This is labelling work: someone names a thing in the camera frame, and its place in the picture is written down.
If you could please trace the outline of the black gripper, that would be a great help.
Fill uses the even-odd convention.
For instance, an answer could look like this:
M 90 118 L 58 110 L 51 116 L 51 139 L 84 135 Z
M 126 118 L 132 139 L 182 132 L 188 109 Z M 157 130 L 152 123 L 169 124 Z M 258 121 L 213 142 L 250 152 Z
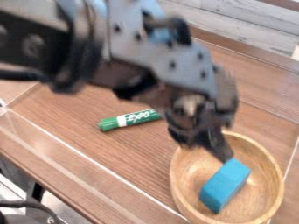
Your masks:
M 205 146 L 210 155 L 225 163 L 233 157 L 233 150 L 221 128 L 232 124 L 238 109 L 237 89 L 220 88 L 213 100 L 177 87 L 166 87 L 162 92 L 166 99 L 162 117 L 172 139 L 185 148 Z

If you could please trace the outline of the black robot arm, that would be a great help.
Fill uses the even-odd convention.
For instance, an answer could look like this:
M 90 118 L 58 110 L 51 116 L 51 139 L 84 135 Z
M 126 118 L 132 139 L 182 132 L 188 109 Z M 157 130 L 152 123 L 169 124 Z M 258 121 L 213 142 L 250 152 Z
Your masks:
M 108 88 L 158 111 L 178 145 L 233 156 L 221 130 L 238 108 L 234 79 L 156 0 L 0 0 L 0 80 L 69 95 Z

